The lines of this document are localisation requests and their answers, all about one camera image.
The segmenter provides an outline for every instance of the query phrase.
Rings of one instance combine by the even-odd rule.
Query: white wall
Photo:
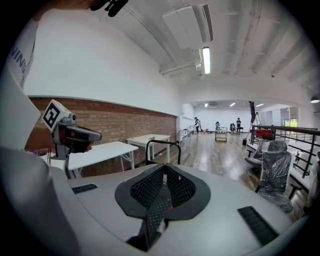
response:
[[[272,111],[265,112],[266,113],[266,125],[271,126],[273,123],[272,120]]]
[[[280,114],[281,114],[281,126],[285,126],[285,120],[290,119],[289,109],[288,108],[280,109]]]
[[[181,102],[254,100],[313,110],[307,91],[300,84],[289,82],[285,77],[215,77],[215,74],[211,74],[206,75],[204,81],[188,81],[180,89]]]
[[[267,125],[267,113],[266,112],[260,112],[259,113],[259,117],[260,117],[260,123],[263,126]]]
[[[271,106],[263,107],[260,112],[267,112],[272,110],[281,110],[281,109],[288,109],[290,106],[284,104],[273,104]]]
[[[272,110],[272,124],[274,126],[281,126],[281,110]]]
[[[176,118],[176,132],[179,133],[180,130],[186,129],[189,126],[195,124],[194,120],[194,107],[191,104],[185,103],[182,105],[182,115]]]
[[[298,119],[298,112],[299,112],[299,108],[297,108],[296,106],[291,106],[290,107],[290,119]]]
[[[177,86],[123,33],[85,11],[48,12],[40,21],[29,96],[111,102],[181,115]]]
[[[185,118],[194,120],[195,116],[194,116],[194,106],[192,106],[191,104],[182,104],[182,115]]]
[[[230,124],[234,123],[237,126],[238,118],[241,120],[244,132],[248,132],[250,128],[251,114],[248,109],[196,107],[194,115],[201,121],[202,129],[209,129],[209,131],[216,130],[217,121],[221,127],[227,127],[230,131]]]
[[[300,108],[298,109],[297,124],[301,128],[318,128],[317,116],[314,115],[313,111],[309,109]]]

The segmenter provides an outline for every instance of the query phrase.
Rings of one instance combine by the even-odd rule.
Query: cart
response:
[[[228,138],[228,128],[227,127],[219,127],[219,129],[215,130],[215,138],[216,142],[227,142]]]

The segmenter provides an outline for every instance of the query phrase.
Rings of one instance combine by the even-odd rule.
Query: wooden floor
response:
[[[227,142],[215,141],[214,134],[192,135],[185,138],[181,144],[181,165],[200,169],[204,172],[228,177],[236,180],[251,190],[257,187],[260,173],[253,173],[247,168],[244,157],[248,156],[246,146],[242,145],[242,137],[228,134]],[[166,151],[154,159],[157,163],[166,162]],[[177,147],[170,147],[170,163],[178,162]],[[285,194],[289,196],[292,187],[287,186]],[[294,222],[301,217],[303,207],[307,201],[307,193],[298,191],[292,198],[293,213],[290,214]]]

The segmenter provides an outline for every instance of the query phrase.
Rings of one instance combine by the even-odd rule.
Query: white ceiling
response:
[[[312,43],[275,1],[129,0],[116,17],[108,17],[103,9],[91,13],[131,38],[161,72],[195,60],[194,52],[179,48],[162,15],[199,4],[208,4],[211,16],[213,41],[203,45],[211,50],[210,77],[283,77],[309,95],[320,92],[320,65]],[[193,65],[168,76],[181,86],[200,80]]]
[[[208,108],[230,108],[230,109],[250,109],[249,102],[247,100],[215,100],[208,102],[193,102],[192,106],[195,108],[205,108],[205,104],[208,103]],[[274,103],[257,101],[254,102],[254,106],[258,106],[263,104],[260,107],[256,107],[256,110],[260,110],[263,108],[271,107]]]

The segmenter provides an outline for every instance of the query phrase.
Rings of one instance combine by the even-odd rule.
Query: black mesh panel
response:
[[[162,167],[135,183],[130,189],[130,195],[146,209],[149,209],[162,187],[163,177],[164,168]]]
[[[167,186],[171,193],[173,207],[187,202],[196,192],[196,186],[191,180],[179,175],[171,168],[167,168]]]

